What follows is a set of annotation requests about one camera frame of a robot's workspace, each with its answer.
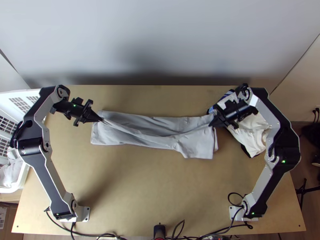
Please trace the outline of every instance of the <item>tabletop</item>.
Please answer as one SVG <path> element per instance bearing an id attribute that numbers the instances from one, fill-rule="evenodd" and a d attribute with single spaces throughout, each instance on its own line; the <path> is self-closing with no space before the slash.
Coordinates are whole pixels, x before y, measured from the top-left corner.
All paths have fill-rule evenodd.
<path id="1" fill-rule="evenodd" d="M 92 109 L 145 116 L 202 116 L 232 86 L 69 86 L 73 97 L 94 101 Z M 90 206 L 90 220 L 76 224 L 87 234 L 116 232 L 152 236 L 161 222 L 170 234 L 185 219 L 183 235 L 200 236 L 230 225 L 230 192 L 249 193 L 265 165 L 263 154 L 248 158 L 225 129 L 217 129 L 219 150 L 212 160 L 184 159 L 173 150 L 90 143 L 91 123 L 73 127 L 62 114 L 48 115 L 52 161 L 68 192 Z M 43 212 L 50 204 L 37 176 L 29 171 L 13 232 L 69 233 Z M 305 231 L 289 173 L 267 202 L 266 214 L 253 229 L 228 234 Z"/>

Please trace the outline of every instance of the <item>white garment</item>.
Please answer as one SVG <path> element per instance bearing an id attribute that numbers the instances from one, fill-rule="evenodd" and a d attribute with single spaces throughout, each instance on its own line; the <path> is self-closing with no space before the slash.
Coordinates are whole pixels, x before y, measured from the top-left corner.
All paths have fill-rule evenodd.
<path id="1" fill-rule="evenodd" d="M 162 118 L 99 111 L 102 122 L 92 124 L 91 143 L 133 144 L 172 149 L 185 158 L 212 159 L 218 149 L 216 130 L 209 127 L 213 115 Z"/>
<path id="2" fill-rule="evenodd" d="M 227 129 L 238 142 L 246 147 L 251 158 L 266 149 L 266 138 L 270 125 L 260 113 L 251 114 L 237 124 L 239 128 L 234 129 L 229 125 Z"/>
<path id="3" fill-rule="evenodd" d="M 7 155 L 9 164 L 0 168 L 0 185 L 10 188 L 18 180 L 23 160 L 17 155 L 15 148 L 8 147 Z"/>

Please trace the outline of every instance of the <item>white laundry basket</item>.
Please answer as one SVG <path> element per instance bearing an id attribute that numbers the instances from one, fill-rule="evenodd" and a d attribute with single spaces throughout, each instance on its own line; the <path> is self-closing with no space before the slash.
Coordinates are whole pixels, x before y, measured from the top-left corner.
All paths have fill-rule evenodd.
<path id="1" fill-rule="evenodd" d="M 18 122 L 39 98 L 39 89 L 19 90 L 0 93 L 0 165 L 8 164 L 7 148 Z M 17 182 L 11 187 L 0 185 L 0 193 L 11 193 L 22 189 L 29 166 L 23 162 Z"/>

